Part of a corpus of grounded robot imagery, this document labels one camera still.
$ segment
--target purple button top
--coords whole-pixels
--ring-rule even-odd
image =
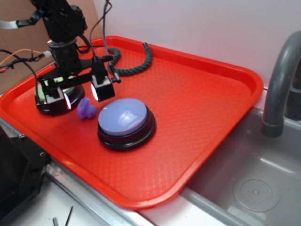
[[[98,124],[109,135],[125,136],[140,129],[146,119],[147,110],[142,101],[124,98],[105,106],[98,116]]]

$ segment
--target sink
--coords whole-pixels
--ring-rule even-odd
[[[282,136],[269,138],[261,118],[262,110],[252,108],[185,189],[199,196],[194,203],[230,216],[231,225],[299,226],[301,124],[285,119]]]

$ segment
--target red tray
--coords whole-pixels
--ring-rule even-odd
[[[114,36],[107,42],[121,50],[117,68],[144,61],[141,42]],[[127,152],[105,148],[97,136],[97,117],[81,120],[76,110],[56,117],[42,115],[35,107],[33,76],[0,98],[0,116],[117,205],[138,210],[169,200],[247,113],[261,95],[263,83],[242,67],[149,46],[154,56],[151,67],[122,77],[120,84],[114,84],[114,98],[98,103],[90,85],[84,84],[98,113],[124,97],[148,106],[157,130],[142,147]],[[103,48],[96,52],[104,55]],[[91,58],[91,53],[81,57]]]

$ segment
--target small purple figure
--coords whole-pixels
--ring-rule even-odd
[[[82,98],[77,107],[77,116],[80,119],[92,118],[96,115],[96,107],[93,105],[89,105],[89,98]]]

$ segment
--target cardboard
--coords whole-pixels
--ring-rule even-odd
[[[85,31],[85,36],[88,38],[90,29],[98,20],[93,1],[68,0],[68,2],[69,4],[77,5],[82,9],[88,25],[88,29]],[[0,5],[0,20],[3,21],[29,19],[36,10],[29,0],[0,0]],[[100,26],[97,26],[93,31],[92,37],[96,38],[100,36]],[[49,50],[47,45],[48,40],[49,37],[42,19],[34,26],[27,26],[14,30],[0,29],[0,49],[6,49],[10,52],[15,52],[23,48],[43,52]],[[8,56],[9,54],[0,52],[0,62]],[[28,51],[20,52],[18,56],[30,57],[31,53]],[[38,71],[51,62],[53,62],[52,57],[44,57],[38,62],[30,62],[29,65],[34,69],[34,71]],[[32,72],[22,63],[16,64],[14,69],[9,69],[4,73],[0,73],[0,94],[21,82],[31,74]]]

